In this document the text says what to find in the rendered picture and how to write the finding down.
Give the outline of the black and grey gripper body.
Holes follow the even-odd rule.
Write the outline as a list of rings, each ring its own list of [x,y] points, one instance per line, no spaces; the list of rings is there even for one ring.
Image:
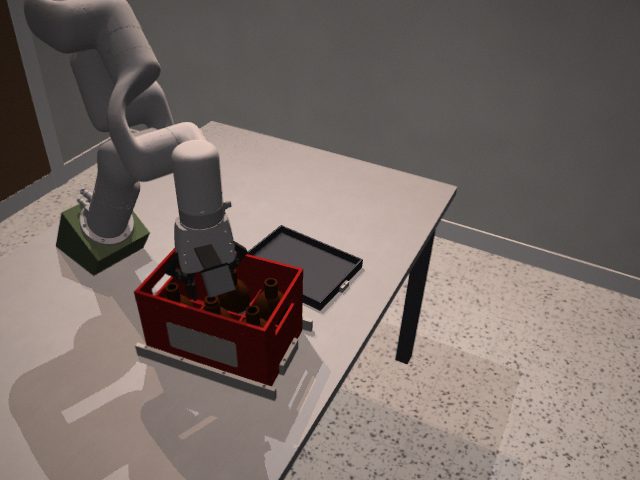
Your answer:
[[[183,273],[195,273],[204,270],[194,248],[212,244],[222,264],[235,260],[235,245],[228,215],[214,227],[191,229],[184,226],[179,217],[174,225],[175,254]]]

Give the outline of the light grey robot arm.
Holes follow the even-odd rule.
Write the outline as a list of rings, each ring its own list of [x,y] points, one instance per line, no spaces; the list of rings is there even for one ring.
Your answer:
[[[24,13],[35,36],[72,53],[70,65],[90,121],[111,137],[97,152],[93,194],[80,190],[89,203],[77,199],[85,208],[79,220],[83,234],[103,246],[127,240],[140,182],[172,173],[180,222],[191,229],[219,224],[232,204],[223,200],[218,150],[195,124],[174,125],[155,82],[159,62],[128,2],[25,0]],[[139,124],[150,129],[132,133],[129,127]],[[194,250],[209,298],[235,290],[228,263],[222,264],[212,244]]]

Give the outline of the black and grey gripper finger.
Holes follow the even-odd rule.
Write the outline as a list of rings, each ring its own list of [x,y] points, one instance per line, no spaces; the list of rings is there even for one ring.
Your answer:
[[[179,265],[178,253],[176,253],[169,263],[165,266],[165,273],[171,277],[175,277],[177,280],[186,283],[186,290],[188,296],[192,296],[194,301],[197,301],[196,285],[194,282],[195,273],[185,274],[182,270],[176,269]]]
[[[241,260],[248,254],[247,249],[234,241],[236,257],[235,260],[228,264],[231,276],[234,273],[234,269],[240,264]]]

